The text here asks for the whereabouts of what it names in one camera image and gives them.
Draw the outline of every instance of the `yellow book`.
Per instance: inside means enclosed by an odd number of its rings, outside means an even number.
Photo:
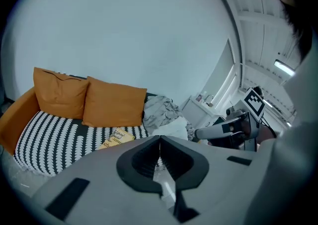
[[[117,128],[109,137],[108,140],[105,140],[105,142],[103,144],[101,144],[101,146],[98,148],[98,150],[100,149],[104,149],[104,148],[109,148],[109,147],[113,147],[122,143],[126,143],[129,142],[131,140],[134,140],[135,136],[122,130],[121,128]]]

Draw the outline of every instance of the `crumpled fabric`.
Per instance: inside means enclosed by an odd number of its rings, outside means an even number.
[[[150,96],[144,106],[144,127],[152,134],[160,126],[169,124],[179,116],[183,117],[179,107],[165,96]]]

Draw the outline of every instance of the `ceiling light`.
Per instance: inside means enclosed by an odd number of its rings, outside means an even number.
[[[293,76],[295,74],[295,71],[292,68],[290,68],[288,65],[281,62],[280,60],[275,60],[274,65],[280,68],[282,71],[286,72],[290,76]]]
[[[265,102],[268,106],[270,106],[271,108],[273,107],[267,100],[264,100],[264,102]]]

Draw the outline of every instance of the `black and white striped blanket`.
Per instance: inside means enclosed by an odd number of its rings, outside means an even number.
[[[15,161],[22,168],[54,176],[96,150],[115,129],[89,127],[81,122],[37,112],[20,136]],[[121,128],[136,139],[148,137],[143,125]]]

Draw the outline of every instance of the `orange cushion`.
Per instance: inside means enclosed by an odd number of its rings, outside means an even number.
[[[42,111],[65,118],[83,118],[88,80],[35,67],[33,81]]]
[[[147,89],[106,83],[88,77],[82,124],[91,127],[124,127],[142,124]]]

